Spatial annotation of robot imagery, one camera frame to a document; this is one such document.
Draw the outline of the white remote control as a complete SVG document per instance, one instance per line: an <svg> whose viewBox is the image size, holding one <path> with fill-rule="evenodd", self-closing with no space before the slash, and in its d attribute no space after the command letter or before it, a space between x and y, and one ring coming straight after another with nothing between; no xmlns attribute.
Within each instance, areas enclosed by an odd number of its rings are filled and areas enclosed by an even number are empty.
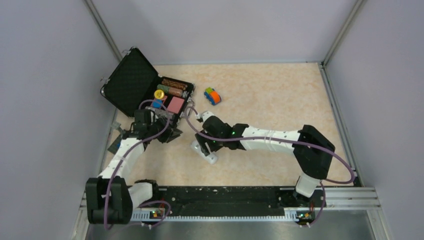
<svg viewBox="0 0 424 240"><path fill-rule="evenodd" d="M197 140L194 140L190 147L209 164L214 165L218 161L218 157L214 153L205 154L202 151L201 145Z"/></svg>

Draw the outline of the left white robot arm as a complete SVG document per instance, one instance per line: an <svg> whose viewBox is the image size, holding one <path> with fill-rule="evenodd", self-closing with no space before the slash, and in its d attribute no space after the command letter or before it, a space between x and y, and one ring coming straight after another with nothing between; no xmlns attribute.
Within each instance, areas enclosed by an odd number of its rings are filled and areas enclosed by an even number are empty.
<svg viewBox="0 0 424 240"><path fill-rule="evenodd" d="M141 180L128 186L126 178L152 140L169 143L182 131L171 125L164 115L151 109L134 112L134 121L126 130L117 152L107 167L85 184L87 219L91 224L125 225L142 203L154 207L160 202L160 193L154 189L154 180Z"/></svg>

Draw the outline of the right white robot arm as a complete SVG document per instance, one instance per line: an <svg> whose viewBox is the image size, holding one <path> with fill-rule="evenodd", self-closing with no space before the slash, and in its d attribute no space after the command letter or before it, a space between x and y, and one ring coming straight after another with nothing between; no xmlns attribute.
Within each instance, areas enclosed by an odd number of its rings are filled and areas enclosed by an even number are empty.
<svg viewBox="0 0 424 240"><path fill-rule="evenodd" d="M221 148L267 150L294 156L302 170L293 192L293 200L299 206L307 206L313 200L315 188L328 176L335 146L312 125L277 131L245 123L231 126L210 112L199 114L196 119L202 123L202 130L195 134L192 147L210 164L217 161L215 153Z"/></svg>

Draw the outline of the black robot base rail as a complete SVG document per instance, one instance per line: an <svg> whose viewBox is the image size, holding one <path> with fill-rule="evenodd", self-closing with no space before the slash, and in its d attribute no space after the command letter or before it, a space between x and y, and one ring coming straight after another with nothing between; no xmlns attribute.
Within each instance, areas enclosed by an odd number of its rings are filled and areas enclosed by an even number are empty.
<svg viewBox="0 0 424 240"><path fill-rule="evenodd" d="M307 198L288 186L160 186L153 199L131 221L312 221L327 205L322 189Z"/></svg>

